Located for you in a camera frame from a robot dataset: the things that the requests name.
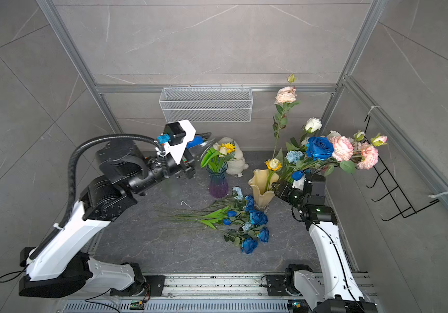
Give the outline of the blue rose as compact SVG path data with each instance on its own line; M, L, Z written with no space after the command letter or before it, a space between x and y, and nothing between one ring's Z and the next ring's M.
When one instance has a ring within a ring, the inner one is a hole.
M224 235L223 238L225 242L232 243L244 254L251 254L258 247L258 241L251 237Z
M268 224L268 217L262 211L257 210L247 211L240 217L244 222L248 222L254 226L263 226Z

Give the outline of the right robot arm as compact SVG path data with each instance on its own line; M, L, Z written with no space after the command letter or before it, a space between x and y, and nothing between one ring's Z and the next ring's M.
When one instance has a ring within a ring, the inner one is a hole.
M272 183L276 197L288 203L294 219L305 224L315 244L323 283L308 266L290 264L285 289L302 296L310 312L377 312L377 305L359 289L343 251L335 211L325 204L326 179L304 174L292 183Z

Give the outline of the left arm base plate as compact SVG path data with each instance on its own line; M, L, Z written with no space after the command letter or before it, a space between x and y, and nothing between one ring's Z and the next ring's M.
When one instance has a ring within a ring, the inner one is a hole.
M135 296L151 296L160 297L165 285L165 275L147 275L140 282L134 282L125 290L118 291L112 289L110 296L135 297Z

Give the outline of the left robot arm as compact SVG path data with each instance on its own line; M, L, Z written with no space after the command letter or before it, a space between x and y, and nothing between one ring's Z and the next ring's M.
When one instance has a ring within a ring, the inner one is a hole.
M137 296L147 279L137 263L105 263L84 251L85 245L153 186L183 173L195 174L198 149L212 147L210 133L197 133L188 120L166 124L155 138L109 134L75 149L68 162L68 201L62 220L36 247L20 253L20 271L0 276L0 284L18 280L19 295L58 299L77 292ZM97 147L101 176L76 191L77 163Z

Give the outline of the blue rose low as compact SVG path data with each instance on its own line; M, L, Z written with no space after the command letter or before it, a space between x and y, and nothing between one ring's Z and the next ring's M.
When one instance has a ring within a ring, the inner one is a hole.
M267 243L269 242L269 238L270 238L270 232L268 228L262 228L258 235L257 238L259 239L260 242L262 243Z

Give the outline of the cream wavy glass vase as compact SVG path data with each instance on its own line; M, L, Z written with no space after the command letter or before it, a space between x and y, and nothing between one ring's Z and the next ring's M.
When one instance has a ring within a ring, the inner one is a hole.
M275 197L272 190L272 184L279 180L280 176L269 170L253 171L253 177L248 181L248 185L252 188L255 207L261 211L267 210L269 203Z

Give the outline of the blue tulip vase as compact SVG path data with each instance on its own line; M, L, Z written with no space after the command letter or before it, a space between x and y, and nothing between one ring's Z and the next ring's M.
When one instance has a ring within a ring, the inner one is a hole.
M231 210L230 207L227 206L209 213L199 211L196 213L173 215L173 218L184 220L217 220L219 222L220 220L228 219L235 216L237 216L237 212L235 210Z
M292 173L293 181L299 181L304 177L304 172L302 170L298 170Z
M216 224L223 224L225 226L231 225L233 222L228 218L213 218L213 219L201 219L198 223L208 226L209 228L216 230Z
M211 136L211 133L196 134L195 138L187 144L186 150L194 158L195 165L200 166L207 152L216 143L217 138Z

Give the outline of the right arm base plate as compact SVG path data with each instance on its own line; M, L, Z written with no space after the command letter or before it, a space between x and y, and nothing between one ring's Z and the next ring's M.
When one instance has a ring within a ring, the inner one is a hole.
M269 297L290 296L285 284L285 275L265 275L261 284L267 289Z

